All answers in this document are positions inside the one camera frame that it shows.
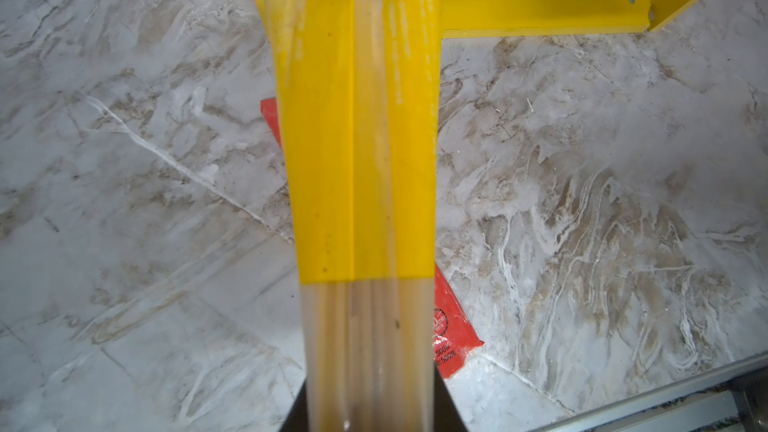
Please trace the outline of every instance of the red package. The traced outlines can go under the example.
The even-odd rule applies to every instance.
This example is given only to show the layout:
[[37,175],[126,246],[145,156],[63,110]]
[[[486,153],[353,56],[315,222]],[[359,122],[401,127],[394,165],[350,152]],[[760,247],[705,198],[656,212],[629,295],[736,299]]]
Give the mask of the red package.
[[[266,120],[277,145],[283,147],[280,140],[280,127],[277,120],[277,99],[261,101],[261,115]],[[464,366],[467,354],[485,342],[478,339],[475,329],[467,320],[464,309],[456,299],[451,285],[435,264],[435,362],[440,375],[447,379]]]

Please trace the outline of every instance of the gray marble countertop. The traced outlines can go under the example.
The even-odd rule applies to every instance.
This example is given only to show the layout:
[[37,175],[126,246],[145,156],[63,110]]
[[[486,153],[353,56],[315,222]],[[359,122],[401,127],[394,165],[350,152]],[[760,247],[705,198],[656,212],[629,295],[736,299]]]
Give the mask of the gray marble countertop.
[[[471,430],[768,350],[766,12],[443,42]],[[254,0],[2,0],[0,50],[0,428],[276,430],[305,371]]]

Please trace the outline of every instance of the tile grout line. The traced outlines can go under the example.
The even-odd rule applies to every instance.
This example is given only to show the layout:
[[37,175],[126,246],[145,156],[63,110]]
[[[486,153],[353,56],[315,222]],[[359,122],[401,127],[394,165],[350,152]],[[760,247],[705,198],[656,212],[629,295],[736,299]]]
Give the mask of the tile grout line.
[[527,385],[531,389],[535,390],[538,394],[540,394],[541,396],[543,396],[543,397],[547,398],[549,401],[551,401],[552,404],[554,404],[557,408],[559,408],[563,412],[565,412],[569,417],[573,417],[575,415],[578,415],[575,410],[573,410],[573,409],[571,409],[569,407],[566,407],[560,400],[552,397],[551,394],[548,394],[547,392],[544,392],[542,389],[536,387],[535,385],[533,385],[533,383],[530,380],[526,379],[525,377],[523,377],[519,373],[515,372],[513,369],[505,367],[504,365],[500,364],[499,362],[497,362],[496,360],[494,360],[493,358],[490,358],[489,356],[487,356],[485,354],[481,355],[481,357],[484,358],[485,360],[487,360],[488,362],[490,362],[491,364],[494,364],[496,367],[504,370],[504,372],[508,372],[508,373],[512,374],[516,379],[520,380],[525,385]]
[[183,166],[181,163],[178,162],[178,160],[173,158],[172,155],[168,153],[168,151],[163,150],[163,149],[157,147],[152,142],[149,142],[148,140],[142,138],[139,134],[137,134],[136,132],[131,130],[125,124],[125,122],[123,122],[123,120],[116,113],[112,112],[109,109],[109,107],[107,107],[101,100],[96,99],[95,97],[92,97],[92,96],[90,96],[88,94],[85,94],[85,93],[82,93],[82,92],[80,92],[80,93],[82,94],[82,97],[84,98],[84,100],[86,102],[88,102],[88,104],[90,104],[96,110],[100,111],[104,116],[112,119],[115,123],[117,123],[118,126],[120,127],[120,131],[123,132],[123,133],[128,134],[130,139],[133,140],[137,145],[139,145],[140,147],[142,147],[144,149],[149,150],[150,152],[152,152],[153,154],[155,154],[159,158],[162,158],[169,166],[175,168],[178,171],[178,173],[180,173],[181,175],[186,176],[186,177],[192,179],[197,184],[207,188],[208,191],[212,192],[216,196],[221,197],[223,200],[227,201],[232,206],[235,206],[235,207],[239,208],[240,210],[244,211],[246,214],[248,214],[253,219],[255,219],[258,223],[260,223],[261,225],[267,227],[269,230],[271,230],[274,233],[276,233],[277,235],[281,236],[283,238],[283,240],[285,240],[289,244],[293,245],[294,242],[293,242],[293,239],[291,237],[289,237],[288,235],[286,235],[285,233],[281,232],[280,230],[278,230],[278,229],[270,226],[269,224],[267,224],[266,221],[262,217],[258,216],[254,212],[248,210],[247,207],[245,207],[242,204],[238,203],[238,201],[235,200],[233,197],[229,196],[225,192],[222,192],[222,191],[218,190],[216,188],[215,184],[212,183],[212,181],[206,179],[205,177],[202,177],[200,174],[194,172],[192,169],[187,168],[186,166]]

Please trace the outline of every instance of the marble floor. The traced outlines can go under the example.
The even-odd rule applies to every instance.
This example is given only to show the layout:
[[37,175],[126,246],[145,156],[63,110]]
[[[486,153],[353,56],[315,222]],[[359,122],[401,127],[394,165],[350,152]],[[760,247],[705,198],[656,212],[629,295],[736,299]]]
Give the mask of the marble floor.
[[[768,350],[768,0],[443,43],[470,430]],[[0,1],[0,429],[276,430],[303,380],[253,0]]]

